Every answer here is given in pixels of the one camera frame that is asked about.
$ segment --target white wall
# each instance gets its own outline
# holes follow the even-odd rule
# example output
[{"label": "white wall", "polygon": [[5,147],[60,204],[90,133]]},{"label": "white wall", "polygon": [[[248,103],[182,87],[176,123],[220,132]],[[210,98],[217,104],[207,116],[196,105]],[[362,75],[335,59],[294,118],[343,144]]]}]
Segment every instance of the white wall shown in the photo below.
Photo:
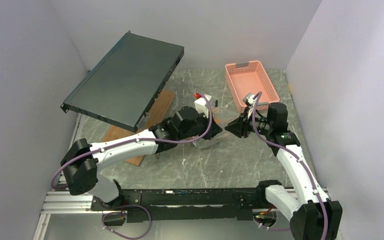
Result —
[{"label": "white wall", "polygon": [[286,68],[344,239],[384,239],[384,0],[324,0]]},{"label": "white wall", "polygon": [[85,75],[48,0],[0,0],[0,240],[32,239],[75,124],[60,104]]},{"label": "white wall", "polygon": [[126,33],[185,47],[180,68],[285,69],[321,0],[51,0],[92,69]]}]

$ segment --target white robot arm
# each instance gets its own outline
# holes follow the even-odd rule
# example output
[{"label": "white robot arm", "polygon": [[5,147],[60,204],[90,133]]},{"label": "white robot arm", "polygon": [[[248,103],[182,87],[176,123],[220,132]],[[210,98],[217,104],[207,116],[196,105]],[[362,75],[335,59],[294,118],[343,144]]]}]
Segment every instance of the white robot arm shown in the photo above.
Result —
[{"label": "white robot arm", "polygon": [[[211,104],[212,97],[205,95]],[[222,132],[214,120],[210,122],[207,102],[201,96],[195,101],[195,108],[184,106],[173,117],[135,135],[108,142],[88,144],[86,140],[77,140],[65,155],[61,166],[81,154],[89,152],[83,158],[64,168],[64,176],[71,195],[92,194],[105,203],[110,203],[120,195],[121,187],[115,180],[100,174],[101,170],[119,161],[136,156],[160,153],[177,146],[179,140],[201,136],[209,140]]]},{"label": "white robot arm", "polygon": [[256,133],[283,165],[297,199],[287,193],[277,180],[259,182],[257,197],[280,210],[289,220],[295,239],[335,239],[342,215],[340,203],[331,201],[311,173],[300,141],[295,133],[288,130],[286,105],[270,103],[265,117],[255,107],[259,98],[259,95],[248,94],[243,100],[247,105],[244,112],[224,129],[239,138]]}]

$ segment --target pink plastic basket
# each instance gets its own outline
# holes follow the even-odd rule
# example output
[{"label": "pink plastic basket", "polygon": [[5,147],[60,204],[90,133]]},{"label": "pink plastic basket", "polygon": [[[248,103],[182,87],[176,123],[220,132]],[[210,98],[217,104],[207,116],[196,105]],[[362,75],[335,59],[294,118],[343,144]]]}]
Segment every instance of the pink plastic basket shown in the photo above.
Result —
[{"label": "pink plastic basket", "polygon": [[[248,93],[257,94],[262,92],[259,99],[260,103],[279,102],[279,96],[273,87],[272,82],[267,76],[266,70],[260,61],[250,61],[246,63],[226,64],[226,81],[232,93],[234,104],[237,111],[243,113],[247,106],[243,99]],[[258,110],[265,110],[268,106],[259,106]]]}]

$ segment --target cable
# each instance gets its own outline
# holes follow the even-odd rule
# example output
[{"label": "cable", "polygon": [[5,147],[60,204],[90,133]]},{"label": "cable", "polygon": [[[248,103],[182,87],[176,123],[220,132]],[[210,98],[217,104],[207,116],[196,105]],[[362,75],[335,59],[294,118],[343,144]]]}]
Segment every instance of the cable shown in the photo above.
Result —
[{"label": "cable", "polygon": [[270,211],[273,209],[273,207],[274,207],[274,205],[272,204],[267,211],[261,212],[260,215],[266,215],[266,214],[270,213]]},{"label": "cable", "polygon": [[[112,148],[115,148],[115,147],[118,147],[118,146],[121,146],[121,145],[124,145],[124,144],[129,144],[129,143],[133,143],[133,142],[136,142],[136,141],[155,141],[155,142],[160,142],[160,143],[169,143],[169,144],[190,144],[190,143],[193,143],[193,142],[196,142],[200,139],[202,139],[211,129],[211,123],[213,122],[213,112],[211,110],[211,104],[210,102],[208,101],[208,99],[205,97],[204,94],[200,93],[200,92],[197,92],[197,94],[200,94],[201,97],[205,100],[205,103],[208,107],[208,112],[209,112],[209,120],[208,120],[208,126],[206,128],[206,130],[204,131],[203,134],[201,134],[200,136],[198,136],[197,138],[193,138],[193,139],[189,139],[189,140],[184,140],[184,141],[175,141],[175,140],[167,140],[167,139],[159,139],[159,138],[150,138],[150,137],[143,137],[143,138],[133,138],[133,139],[128,139],[128,140],[125,140],[125,141],[121,141],[121,142],[118,142],[118,143],[114,143],[112,145],[108,145],[108,146],[105,146],[105,147],[102,147],[104,150],[108,150],[108,149],[112,149]],[[95,153],[98,153],[100,152],[101,149],[95,149],[93,151],[88,151],[88,152],[85,152],[81,155],[78,155],[76,156],[75,158],[67,161],[66,163],[64,163],[53,175],[52,175],[52,178],[50,180],[50,187],[52,189],[65,189],[67,187],[67,185],[64,185],[64,186],[55,186],[54,185],[54,182],[55,182],[55,179],[58,177],[58,175],[67,167],[69,166],[70,164],[74,163],[75,161],[81,159],[81,158],[84,158],[86,156],[89,156],[89,155],[92,155],[92,154],[95,154]]]},{"label": "cable", "polygon": [[[279,144],[276,144],[274,142],[271,142],[271,141],[268,141],[266,139],[264,139],[263,136],[261,136],[257,130],[257,125],[256,125],[256,111],[257,111],[257,105],[258,105],[258,102],[260,101],[260,97],[262,95],[262,92],[259,92],[257,93],[255,96],[254,96],[254,99],[255,99],[255,105],[254,105],[254,108],[252,109],[252,127],[254,128],[254,132],[255,134],[257,135],[257,137],[259,139],[261,139],[263,142],[265,142],[266,144],[268,145],[272,145],[274,147],[277,147],[277,148],[280,148],[280,149],[283,149],[285,150],[286,152],[290,153],[292,156],[294,156],[297,160],[300,159],[300,157],[298,155],[295,154],[295,152],[287,149],[286,147],[282,146],[282,145],[279,145]],[[310,182],[311,182],[311,186],[313,188],[313,190],[317,190],[317,187],[316,187],[316,183],[314,182],[314,179],[313,179],[313,176],[310,172],[310,169],[307,167],[307,165],[304,163],[304,161],[300,161],[301,163],[301,166],[304,168],[305,172],[307,173],[308,175],[308,178],[310,179]],[[321,206],[321,211],[323,213],[323,232],[321,234],[321,240],[325,240],[326,239],[326,235],[328,234],[328,213],[326,212],[326,207],[325,205],[323,204],[323,200],[322,198],[320,197],[320,194],[317,192],[315,194],[315,196],[317,197],[318,199],[318,202],[320,203],[320,206]]]},{"label": "cable", "polygon": [[271,227],[267,227],[267,226],[264,226],[263,224],[259,223],[257,220],[255,220],[255,218],[254,218],[254,222],[258,225],[258,227],[263,227],[263,228],[265,228],[268,231],[284,232],[284,231],[291,230],[289,227],[287,227],[287,228],[271,228]]},{"label": "cable", "polygon": [[148,218],[149,218],[149,225],[148,225],[148,228],[146,229],[146,231],[140,235],[140,236],[137,236],[137,237],[130,237],[130,236],[125,236],[121,233],[119,233],[118,231],[114,231],[113,229],[109,228],[108,226],[105,225],[105,218],[108,216],[108,215],[114,215],[114,214],[120,214],[119,212],[116,212],[116,211],[113,211],[113,212],[109,212],[109,213],[106,213],[102,216],[102,225],[103,225],[103,228],[110,231],[111,233],[119,236],[119,237],[122,237],[124,239],[129,239],[129,240],[136,240],[136,239],[141,239],[143,238],[151,229],[151,226],[152,226],[152,219],[151,219],[151,214],[150,212],[143,206],[141,205],[135,205],[135,204],[131,204],[131,205],[123,205],[123,206],[119,206],[117,208],[140,208],[140,209],[143,209],[146,214],[148,215]]}]

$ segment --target gray marble surface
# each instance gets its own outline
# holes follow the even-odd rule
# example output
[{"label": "gray marble surface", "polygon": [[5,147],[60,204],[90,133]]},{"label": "gray marble surface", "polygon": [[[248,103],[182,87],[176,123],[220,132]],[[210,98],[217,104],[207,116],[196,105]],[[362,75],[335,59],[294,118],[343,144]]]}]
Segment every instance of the gray marble surface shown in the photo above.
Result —
[{"label": "gray marble surface", "polygon": [[[267,74],[280,102],[287,105],[289,129],[297,134],[305,159],[313,170],[284,71],[268,70]],[[238,114],[226,84],[224,69],[177,69],[164,89],[176,93],[167,117],[173,116],[183,106],[194,106],[195,92],[215,97],[225,113]],[[109,124],[88,117],[81,137],[89,143],[100,142],[108,128]],[[230,135],[203,149],[193,144],[178,145],[160,153],[159,158],[155,154],[146,156],[140,167],[121,161],[107,167],[101,174],[116,179],[125,189],[243,188],[255,187],[259,181],[272,179],[279,180],[285,187],[292,187],[282,164],[255,134],[248,138]]]}]

